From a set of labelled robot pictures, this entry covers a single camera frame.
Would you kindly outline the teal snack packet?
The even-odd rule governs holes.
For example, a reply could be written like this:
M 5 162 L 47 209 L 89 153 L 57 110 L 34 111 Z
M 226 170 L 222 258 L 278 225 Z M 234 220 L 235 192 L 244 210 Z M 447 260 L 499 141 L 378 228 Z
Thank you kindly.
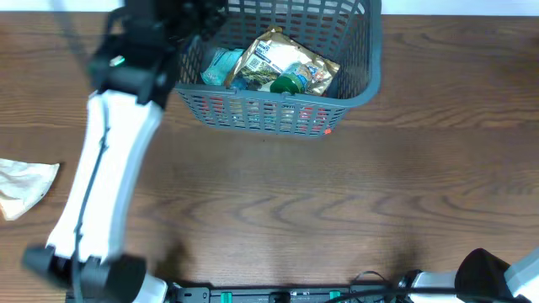
M 206 85 L 222 86 L 243 53 L 243 49 L 228 50 L 217 47 L 209 66 L 200 74 L 202 81 Z

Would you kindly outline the gold foil food pouch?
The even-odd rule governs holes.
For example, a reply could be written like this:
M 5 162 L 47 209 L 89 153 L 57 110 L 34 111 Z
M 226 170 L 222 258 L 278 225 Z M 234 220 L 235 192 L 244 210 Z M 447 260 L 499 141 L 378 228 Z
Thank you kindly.
M 312 74 L 307 91 L 300 94 L 323 95 L 340 69 L 339 64 L 284 35 L 282 28 L 272 27 L 244 51 L 227 75 L 224 85 L 228 88 L 271 93 L 270 85 L 294 62 L 307 65 Z

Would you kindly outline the orange spaghetti packet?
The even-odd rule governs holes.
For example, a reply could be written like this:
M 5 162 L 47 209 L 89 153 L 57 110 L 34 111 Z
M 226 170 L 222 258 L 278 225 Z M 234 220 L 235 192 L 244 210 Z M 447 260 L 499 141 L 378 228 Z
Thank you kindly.
M 210 126 L 299 136 L 323 136 L 340 118 L 336 109 L 238 98 L 197 98 L 189 108 Z

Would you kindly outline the grey plastic slotted basket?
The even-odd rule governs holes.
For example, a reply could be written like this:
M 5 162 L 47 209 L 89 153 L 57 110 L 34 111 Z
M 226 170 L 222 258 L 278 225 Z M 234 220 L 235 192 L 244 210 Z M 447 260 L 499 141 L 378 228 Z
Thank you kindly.
M 327 135 L 353 108 L 368 103 L 382 79 L 382 1 L 233 0 L 209 41 L 195 38 L 180 61 L 176 87 L 196 119 L 216 128 L 299 136 Z M 339 64 L 321 97 L 208 86 L 200 74 L 217 47 L 244 49 L 270 26 Z

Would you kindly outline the green lid jar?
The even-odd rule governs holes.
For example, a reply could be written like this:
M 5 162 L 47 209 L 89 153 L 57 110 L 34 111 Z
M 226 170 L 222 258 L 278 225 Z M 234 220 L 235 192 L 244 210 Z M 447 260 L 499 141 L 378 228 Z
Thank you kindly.
M 272 93 L 305 93 L 311 84 L 312 74 L 307 65 L 294 62 L 270 85 Z

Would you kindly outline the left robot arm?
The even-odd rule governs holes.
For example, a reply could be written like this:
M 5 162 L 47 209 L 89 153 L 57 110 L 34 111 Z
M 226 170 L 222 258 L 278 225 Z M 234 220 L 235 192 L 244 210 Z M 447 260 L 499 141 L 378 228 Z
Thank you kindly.
M 60 219 L 23 265 L 72 291 L 77 302 L 164 302 L 168 284 L 145 259 L 124 251 L 125 224 L 147 148 L 180 57 L 195 37 L 209 39 L 226 19 L 223 1 L 127 1 L 109 13 L 88 62 L 93 88 L 83 150 Z

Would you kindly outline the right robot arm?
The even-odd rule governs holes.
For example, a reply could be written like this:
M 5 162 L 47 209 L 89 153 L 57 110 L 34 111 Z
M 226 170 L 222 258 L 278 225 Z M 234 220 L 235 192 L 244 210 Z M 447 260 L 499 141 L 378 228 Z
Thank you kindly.
M 464 303 L 496 302 L 499 297 L 523 302 L 538 301 L 538 251 L 509 264 L 483 248 L 470 252 L 456 271 L 434 273 L 415 270 L 398 285 L 403 289 L 443 288 L 449 295 L 406 294 L 397 302 Z

